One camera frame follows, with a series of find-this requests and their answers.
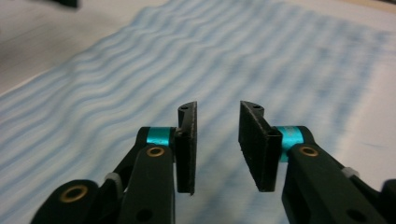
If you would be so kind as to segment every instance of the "wavy striped fabric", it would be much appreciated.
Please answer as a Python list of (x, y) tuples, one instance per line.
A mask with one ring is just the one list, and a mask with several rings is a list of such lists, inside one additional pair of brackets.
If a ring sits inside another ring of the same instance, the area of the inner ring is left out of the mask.
[(0, 222), (28, 223), (72, 179), (103, 183), (142, 126), (177, 126), (198, 101), (196, 194), (177, 223), (288, 223), (237, 142), (239, 101), (305, 125), (331, 153), (387, 34), (281, 1), (170, 1), (0, 97)]

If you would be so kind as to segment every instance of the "blue striped cloth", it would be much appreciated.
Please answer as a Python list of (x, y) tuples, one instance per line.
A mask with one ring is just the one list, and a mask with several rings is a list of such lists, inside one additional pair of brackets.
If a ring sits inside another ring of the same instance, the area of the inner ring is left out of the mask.
[(177, 126), (198, 101), (196, 194), (177, 223), (288, 223), (259, 193), (237, 142), (239, 101), (305, 125), (330, 153), (387, 33), (282, 1), (173, 0), (0, 97), (0, 222), (28, 223), (72, 179), (103, 183), (142, 126)]

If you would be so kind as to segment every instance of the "table surface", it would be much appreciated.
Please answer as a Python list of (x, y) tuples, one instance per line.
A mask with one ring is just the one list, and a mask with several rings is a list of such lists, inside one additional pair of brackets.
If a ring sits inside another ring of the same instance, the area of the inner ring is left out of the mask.
[[(0, 95), (117, 32), (143, 7), (165, 2), (83, 1), (78, 11), (34, 1), (0, 2)], [(396, 138), (393, 136), (396, 133), (396, 14), (361, 3), (298, 1), (299, 5), (319, 13), (392, 33), (386, 49), (389, 54), (375, 67), (374, 81), (367, 87), (358, 109), (354, 110), (353, 119), (348, 121), (341, 143), (341, 148), (348, 150), (339, 150), (334, 155), (344, 165), (358, 170), (372, 187), (380, 189), (385, 179), (394, 178), (396, 174)]]

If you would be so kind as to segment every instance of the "screw hole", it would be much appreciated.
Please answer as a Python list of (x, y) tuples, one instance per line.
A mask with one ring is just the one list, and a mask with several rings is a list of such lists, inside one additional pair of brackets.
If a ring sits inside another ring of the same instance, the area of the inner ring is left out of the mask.
[(151, 147), (148, 149), (147, 153), (150, 157), (159, 157), (165, 153), (165, 150), (161, 147)]
[(152, 212), (149, 209), (142, 209), (136, 214), (136, 220), (139, 222), (147, 222), (152, 218)]
[(349, 209), (346, 211), (347, 215), (357, 222), (366, 222), (367, 217), (360, 211)]
[(300, 147), (300, 152), (305, 156), (316, 157), (319, 153), (312, 147)]
[(88, 188), (85, 185), (75, 185), (65, 190), (59, 200), (63, 203), (73, 203), (84, 197), (87, 192)]

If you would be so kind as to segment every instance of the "black object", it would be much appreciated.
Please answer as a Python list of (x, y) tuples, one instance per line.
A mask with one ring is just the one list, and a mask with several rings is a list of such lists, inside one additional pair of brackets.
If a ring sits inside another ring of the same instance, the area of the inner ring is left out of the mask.
[[(303, 138), (288, 151), (282, 193), (290, 223), (396, 223), (396, 179), (388, 180), (381, 192), (371, 189), (320, 148), (306, 127), (295, 128)], [(287, 138), (265, 121), (262, 106), (241, 102), (239, 142), (259, 191), (274, 190)]]
[(63, 7), (70, 7), (70, 8), (79, 8), (79, 1), (78, 0), (45, 0), (47, 2), (58, 3)]
[(197, 103), (192, 102), (178, 109), (178, 128), (141, 128), (102, 187), (91, 180), (60, 186), (32, 223), (175, 223), (173, 162), (177, 191), (193, 194), (196, 144)]
[(386, 2), (386, 3), (391, 3), (391, 4), (396, 5), (396, 0), (379, 0), (379, 1)]

